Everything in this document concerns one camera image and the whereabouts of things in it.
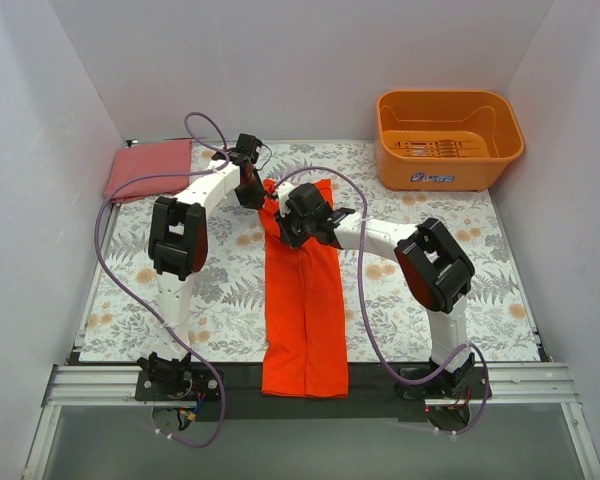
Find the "floral tablecloth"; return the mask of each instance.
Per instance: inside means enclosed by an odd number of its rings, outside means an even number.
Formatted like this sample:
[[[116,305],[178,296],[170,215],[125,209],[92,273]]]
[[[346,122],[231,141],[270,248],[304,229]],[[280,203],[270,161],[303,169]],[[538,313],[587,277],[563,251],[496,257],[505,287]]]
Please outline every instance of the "floral tablecloth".
[[[444,221],[476,267],[467,307],[471,339],[488,360],[533,361],[538,352],[513,266],[488,192],[391,192],[376,177],[372,143],[272,144],[263,178],[280,178],[299,166],[330,166],[353,179],[369,199],[373,218],[419,223]],[[202,147],[194,163],[208,158]],[[297,180],[324,178],[303,173]],[[337,206],[359,207],[356,193],[333,179]],[[147,255],[155,197],[120,208],[107,262],[141,297],[157,305],[158,287]],[[188,340],[211,361],[261,361],[264,322],[264,239],[258,215],[229,195],[208,219],[209,256],[196,274]],[[349,361],[376,361],[357,297],[356,252],[340,252]],[[397,265],[365,255],[364,282],[373,330],[387,359],[423,361],[430,352],[427,316],[413,299]],[[101,274],[81,361],[135,361],[150,352],[157,321]]]

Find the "purple cable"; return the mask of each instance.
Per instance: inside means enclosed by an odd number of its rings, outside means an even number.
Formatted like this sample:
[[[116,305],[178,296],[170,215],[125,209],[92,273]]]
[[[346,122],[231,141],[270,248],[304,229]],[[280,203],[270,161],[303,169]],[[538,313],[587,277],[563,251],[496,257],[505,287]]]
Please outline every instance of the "purple cable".
[[[478,410],[475,420],[473,422],[471,422],[469,425],[467,425],[465,428],[463,428],[462,430],[459,430],[457,433],[464,433],[464,432],[468,431],[475,425],[476,421],[479,420],[480,417],[482,416],[484,406],[486,405],[487,399],[489,398],[489,374],[487,372],[487,363],[484,360],[484,356],[482,355],[482,352],[473,343],[460,345],[458,348],[456,348],[451,353],[451,355],[449,355],[449,358],[447,358],[444,362],[442,362],[442,365],[440,365],[436,370],[434,370],[429,375],[427,375],[423,378],[420,378],[418,380],[409,380],[407,378],[404,378],[404,377],[400,376],[398,373],[396,373],[393,370],[393,368],[391,368],[391,365],[389,365],[387,360],[382,355],[382,352],[380,351],[380,347],[378,346],[375,336],[373,335],[373,331],[371,330],[371,324],[369,323],[369,316],[367,315],[367,307],[365,305],[365,298],[364,298],[364,282],[363,282],[363,277],[362,277],[362,271],[363,271],[362,260],[364,258],[364,237],[365,237],[366,226],[367,226],[366,218],[367,218],[367,212],[369,210],[369,203],[367,201],[367,197],[365,197],[364,192],[360,189],[360,187],[358,185],[356,185],[346,175],[343,175],[342,173],[334,170],[333,168],[329,168],[329,167],[314,167],[314,166],[301,167],[291,173],[286,174],[280,180],[278,180],[278,182],[276,182],[275,188],[277,189],[282,182],[288,180],[289,178],[293,177],[294,175],[297,175],[298,173],[312,171],[312,170],[329,172],[329,173],[332,173],[332,174],[342,178],[345,182],[347,182],[349,185],[351,185],[351,187],[356,191],[356,193],[360,196],[360,199],[362,200],[362,221],[360,223],[360,245],[358,247],[358,250],[359,250],[359,252],[358,252],[358,298],[360,299],[360,310],[362,313],[362,321],[364,322],[364,328],[367,331],[367,336],[369,337],[369,342],[371,343],[371,347],[373,348],[373,351],[375,352],[376,356],[378,357],[378,360],[380,360],[380,363],[382,364],[382,366],[387,370],[387,372],[389,372],[389,375],[391,375],[391,377],[394,380],[396,380],[398,383],[401,383],[403,385],[408,385],[408,386],[423,385],[425,383],[430,382],[431,380],[436,378],[438,375],[440,375],[444,371],[444,369],[453,361],[453,359],[456,358],[456,356],[458,356],[460,354],[460,352],[462,352],[465,348],[471,347],[478,353],[478,356],[482,360],[482,363],[483,363],[484,369],[485,369],[485,381],[486,381],[485,393],[484,393],[484,397],[483,397],[483,402],[480,405],[480,410]]]
[[[189,125],[188,125],[188,120],[192,116],[202,117],[202,118],[206,119],[207,121],[209,121],[209,123],[211,123],[211,125],[216,129],[216,131],[222,138],[224,148],[226,149],[227,142],[224,138],[224,135],[220,131],[220,128],[218,127],[218,125],[216,125],[216,123],[211,118],[209,118],[207,115],[205,115],[204,113],[191,112],[185,117],[185,128],[191,135],[191,138],[193,138],[200,145],[207,147],[208,149],[213,150],[215,152],[222,153],[224,155],[225,162],[217,169],[217,170],[222,170],[230,162],[229,155],[224,150],[220,150],[219,148],[213,147],[213,146],[209,145],[208,143],[203,142],[202,140],[200,140],[198,137],[196,137],[191,132],[191,130],[189,129]],[[164,318],[162,318],[162,316],[151,305],[149,305],[146,301],[144,301],[142,298],[140,298],[138,295],[136,295],[133,291],[131,291],[131,289],[129,289],[129,287],[127,287],[124,283],[122,283],[122,281],[107,266],[104,256],[102,255],[102,245],[100,245],[100,224],[102,223],[102,216],[104,215],[104,212],[107,209],[107,206],[109,205],[109,203],[112,201],[112,199],[116,196],[116,194],[120,190],[131,185],[132,183],[140,182],[142,180],[148,180],[150,178],[193,177],[193,176],[197,176],[197,175],[208,175],[210,173],[215,173],[217,170],[203,170],[200,172],[159,173],[159,174],[155,174],[155,175],[144,175],[142,177],[137,177],[137,178],[133,178],[133,179],[129,180],[128,182],[125,182],[124,184],[122,184],[121,186],[116,188],[113,191],[113,193],[111,193],[111,195],[109,195],[107,197],[107,199],[104,201],[104,203],[100,207],[100,210],[98,211],[98,215],[96,217],[96,226],[95,226],[95,229],[93,232],[93,242],[94,242],[95,249],[96,249],[96,257],[98,258],[98,263],[100,263],[100,266],[102,267],[104,272],[109,276],[109,278],[113,281],[113,283],[115,283],[118,287],[120,287],[120,289],[122,291],[124,291],[127,295],[129,295],[131,298],[133,298],[140,305],[142,305],[145,309],[147,309],[147,311],[149,313],[151,313],[154,317],[156,317],[158,319],[158,321],[160,322],[160,324],[165,328],[167,333],[169,333],[171,338],[173,338],[173,340],[175,340],[175,342],[178,345],[180,345],[182,348],[184,348],[193,357],[197,358],[205,367],[207,367],[209,369],[209,371],[213,374],[214,378],[216,379],[216,382],[218,382],[218,387],[220,388],[220,418],[218,419],[218,425],[216,426],[216,429],[214,430],[211,437],[209,437],[209,439],[205,442],[197,443],[197,442],[192,442],[191,440],[189,440],[187,438],[171,434],[171,438],[173,438],[174,440],[177,440],[177,441],[184,443],[193,448],[204,448],[204,447],[210,445],[216,439],[218,434],[220,433],[220,429],[222,428],[222,423],[224,422],[225,410],[226,410],[226,405],[227,405],[226,399],[225,399],[224,383],[222,382],[222,378],[218,374],[218,371],[213,367],[213,365],[211,365],[211,363],[209,363],[204,357],[202,357],[202,355],[198,354],[189,345],[187,345],[186,342],[182,341],[180,339],[180,337],[178,337],[178,335],[176,335],[176,333],[173,331],[173,329],[169,325],[167,325]]]

